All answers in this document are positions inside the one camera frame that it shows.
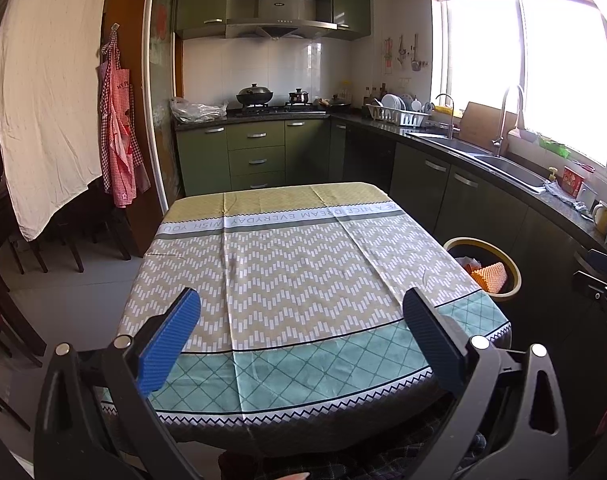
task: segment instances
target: tablecloth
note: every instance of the tablecloth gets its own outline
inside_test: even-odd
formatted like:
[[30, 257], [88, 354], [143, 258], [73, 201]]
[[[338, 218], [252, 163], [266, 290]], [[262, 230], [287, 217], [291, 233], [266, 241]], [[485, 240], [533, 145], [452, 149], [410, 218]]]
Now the tablecloth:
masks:
[[[173, 204], [118, 333], [190, 286], [202, 316], [152, 406], [178, 441], [260, 456], [342, 449], [439, 398], [401, 301], [418, 286], [468, 335], [509, 344], [490, 297], [375, 186], [282, 187]], [[109, 395], [108, 418], [115, 416]]]

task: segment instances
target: stainless steel sink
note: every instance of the stainless steel sink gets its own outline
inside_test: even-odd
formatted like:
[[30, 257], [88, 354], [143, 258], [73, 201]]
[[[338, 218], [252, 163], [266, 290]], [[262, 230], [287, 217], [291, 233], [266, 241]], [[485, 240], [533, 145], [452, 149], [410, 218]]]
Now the stainless steel sink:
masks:
[[456, 150], [457, 152], [468, 153], [469, 155], [490, 155], [490, 152], [488, 152], [488, 150], [478, 148], [477, 146], [473, 146], [472, 144], [468, 144], [467, 142], [463, 142], [459, 139], [448, 139], [448, 137], [439, 136], [421, 136], [421, 138], [424, 140], [429, 140], [430, 142], [441, 144], [442, 146], [446, 146], [452, 150]]
[[507, 158], [494, 155], [475, 155], [474, 158], [509, 176], [535, 193], [543, 193], [545, 191], [545, 186], [543, 185], [545, 179], [513, 163], [511, 160], [507, 160]]

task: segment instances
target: gas stove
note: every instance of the gas stove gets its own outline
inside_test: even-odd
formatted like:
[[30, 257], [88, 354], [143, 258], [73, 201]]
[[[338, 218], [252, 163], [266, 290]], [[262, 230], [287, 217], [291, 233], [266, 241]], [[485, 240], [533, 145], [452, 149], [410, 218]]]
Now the gas stove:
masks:
[[229, 117], [261, 116], [274, 114], [306, 114], [325, 115], [325, 111], [319, 110], [312, 104], [285, 104], [283, 106], [248, 105], [243, 108], [232, 108], [228, 110]]

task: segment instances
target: trash bin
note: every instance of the trash bin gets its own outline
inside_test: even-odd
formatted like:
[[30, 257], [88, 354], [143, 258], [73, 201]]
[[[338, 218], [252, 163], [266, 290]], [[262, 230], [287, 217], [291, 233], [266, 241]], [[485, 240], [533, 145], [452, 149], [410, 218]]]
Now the trash bin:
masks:
[[501, 290], [488, 296], [494, 301], [507, 301], [513, 298], [521, 288], [521, 272], [512, 258], [504, 251], [494, 245], [477, 240], [477, 238], [452, 238], [448, 240], [443, 248], [448, 251], [453, 258], [462, 258], [469, 256], [475, 258], [483, 267], [487, 267], [497, 262], [502, 262], [506, 267], [507, 280]]

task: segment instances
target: red box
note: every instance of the red box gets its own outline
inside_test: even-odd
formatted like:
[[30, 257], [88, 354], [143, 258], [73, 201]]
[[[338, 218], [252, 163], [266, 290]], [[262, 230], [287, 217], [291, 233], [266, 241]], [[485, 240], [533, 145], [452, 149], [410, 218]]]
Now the red box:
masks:
[[576, 198], [579, 193], [581, 183], [583, 183], [583, 181], [584, 178], [580, 174], [572, 171], [568, 166], [565, 166], [563, 168], [563, 176], [561, 177], [561, 189], [569, 195], [572, 195], [574, 198]]

